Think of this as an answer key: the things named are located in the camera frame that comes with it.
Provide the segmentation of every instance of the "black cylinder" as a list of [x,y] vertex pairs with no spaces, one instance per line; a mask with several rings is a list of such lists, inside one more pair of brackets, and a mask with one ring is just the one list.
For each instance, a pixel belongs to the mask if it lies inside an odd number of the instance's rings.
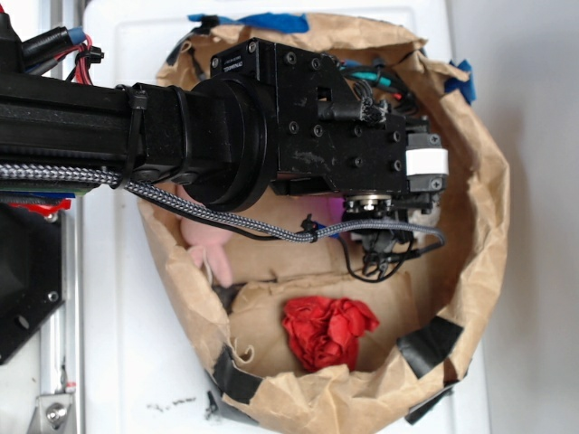
[[55,54],[72,47],[71,37],[66,27],[56,27],[46,33],[23,42],[24,66],[33,66],[50,59]]

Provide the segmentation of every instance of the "black metal bracket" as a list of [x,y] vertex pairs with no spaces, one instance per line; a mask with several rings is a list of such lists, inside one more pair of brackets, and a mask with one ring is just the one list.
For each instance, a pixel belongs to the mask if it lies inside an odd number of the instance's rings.
[[0,204],[0,364],[63,303],[59,220]]

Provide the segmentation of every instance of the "metal bracket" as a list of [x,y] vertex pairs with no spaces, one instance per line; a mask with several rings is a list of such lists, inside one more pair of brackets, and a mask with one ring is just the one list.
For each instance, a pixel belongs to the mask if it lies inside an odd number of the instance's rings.
[[36,409],[27,434],[76,434],[74,395],[60,393],[36,399]]
[[62,303],[62,227],[0,204],[0,364]]

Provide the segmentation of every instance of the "red wire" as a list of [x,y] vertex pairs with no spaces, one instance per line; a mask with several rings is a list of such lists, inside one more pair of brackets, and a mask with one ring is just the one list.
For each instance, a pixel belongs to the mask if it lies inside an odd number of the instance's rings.
[[[73,47],[71,47],[63,52],[60,52],[59,54],[54,56],[54,59],[57,61],[61,61],[62,59],[64,59],[64,57],[66,57],[71,52],[78,51],[79,53],[82,53],[82,52],[86,52],[86,51],[90,50],[90,47],[92,47],[92,39],[88,35],[86,35],[86,37],[87,37],[87,43],[81,43],[81,44],[75,45],[75,46],[73,46]],[[89,75],[89,65],[87,64],[87,58],[86,57],[82,57],[79,59],[79,62],[76,65],[76,71],[74,72],[74,78],[75,78],[77,83],[87,84],[87,85],[92,86],[92,80],[90,79],[90,75]]]

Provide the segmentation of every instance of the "paper bag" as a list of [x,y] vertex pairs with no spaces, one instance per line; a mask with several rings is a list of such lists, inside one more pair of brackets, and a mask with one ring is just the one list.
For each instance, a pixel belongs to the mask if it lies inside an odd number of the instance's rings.
[[[298,245],[235,235],[226,250],[235,281],[246,285],[228,315],[186,254],[176,217],[148,203],[139,206],[166,292],[224,401],[280,432],[374,433],[467,372],[503,279],[508,164],[461,94],[444,93],[447,79],[467,80],[468,74],[427,59],[420,52],[425,40],[362,18],[307,19],[307,33],[229,25],[192,35],[159,72],[159,83],[190,90],[194,59],[208,71],[213,54],[250,37],[366,64],[381,57],[415,94],[449,150],[439,223],[447,245],[405,264],[384,283],[365,284],[346,274],[334,240]],[[299,231],[308,213],[320,222],[339,220],[332,201],[268,191],[243,214]],[[350,248],[359,266],[360,248]],[[361,338],[355,372],[340,365],[305,373],[291,354],[280,325],[283,304],[306,295],[361,299],[375,311],[381,325]]]

